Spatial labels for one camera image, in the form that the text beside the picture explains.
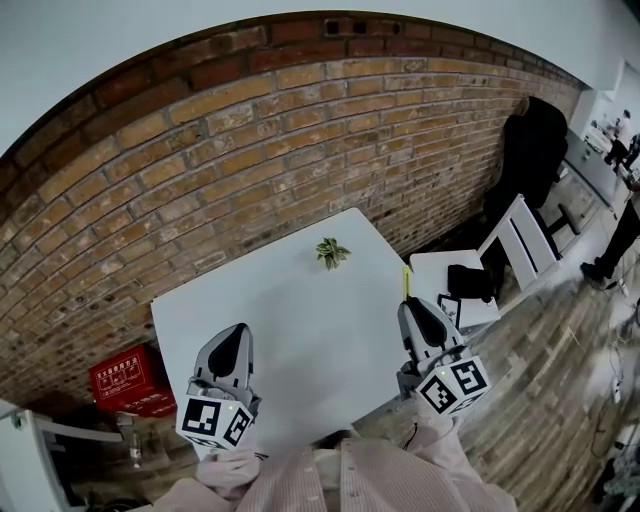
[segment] red fire extinguisher box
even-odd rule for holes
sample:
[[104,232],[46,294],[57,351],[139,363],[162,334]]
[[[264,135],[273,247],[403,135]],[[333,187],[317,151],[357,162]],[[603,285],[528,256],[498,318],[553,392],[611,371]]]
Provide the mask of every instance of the red fire extinguisher box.
[[139,345],[89,369],[98,409],[160,418],[176,401],[160,354]]

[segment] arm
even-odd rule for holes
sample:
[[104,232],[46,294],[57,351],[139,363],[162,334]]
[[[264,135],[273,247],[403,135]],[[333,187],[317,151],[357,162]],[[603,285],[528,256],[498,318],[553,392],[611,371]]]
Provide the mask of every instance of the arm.
[[424,400],[416,398],[418,430],[407,451],[445,469],[454,479],[482,480],[469,464],[451,418],[439,416]]
[[178,480],[154,505],[154,512],[231,512],[260,471],[254,429],[235,451],[213,452],[198,464],[195,479]]
[[424,400],[418,403],[418,431],[407,448],[416,457],[446,470],[473,512],[517,512],[515,500],[485,484],[471,467],[458,439],[459,422],[441,418]]

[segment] white chair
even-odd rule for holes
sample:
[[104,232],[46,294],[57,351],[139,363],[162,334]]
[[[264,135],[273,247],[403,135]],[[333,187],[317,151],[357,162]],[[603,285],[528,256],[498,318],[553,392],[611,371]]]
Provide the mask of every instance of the white chair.
[[434,304],[439,295],[448,295],[449,265],[482,269],[480,257],[498,239],[516,276],[520,293],[498,309],[495,299],[462,299],[460,328],[495,322],[544,285],[559,264],[540,226],[518,195],[478,250],[413,254],[410,258],[416,296]]
[[106,443],[122,442],[119,433],[69,427],[16,410],[0,419],[0,510],[75,512],[56,472],[52,450],[64,450],[52,435]]

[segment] white wall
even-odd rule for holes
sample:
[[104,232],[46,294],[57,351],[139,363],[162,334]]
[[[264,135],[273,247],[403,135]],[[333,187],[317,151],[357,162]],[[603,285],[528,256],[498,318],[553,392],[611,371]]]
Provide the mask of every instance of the white wall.
[[13,411],[16,408],[12,403],[7,402],[6,400],[2,400],[0,398],[0,418],[6,416],[8,413]]
[[615,99],[607,106],[607,116],[621,117],[624,109],[631,112],[633,126],[640,128],[640,74],[629,66],[625,67]]
[[0,477],[0,510],[2,510],[2,512],[16,512],[16,508],[9,497],[9,492],[2,481],[2,477]]
[[615,89],[622,59],[640,69],[640,26],[621,0],[0,0],[0,153],[62,98],[133,55],[207,27],[316,9],[476,30],[598,90]]

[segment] pink shirt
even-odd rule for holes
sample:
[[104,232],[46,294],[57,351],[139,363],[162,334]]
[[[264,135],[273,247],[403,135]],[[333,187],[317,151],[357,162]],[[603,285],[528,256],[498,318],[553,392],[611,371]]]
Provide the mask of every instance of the pink shirt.
[[[340,510],[516,511],[509,494],[483,483],[469,465],[453,422],[421,404],[419,428],[407,451],[383,440],[342,441]],[[149,510],[326,512],[327,507],[311,447],[264,462],[246,448],[205,459],[196,479],[178,481]]]

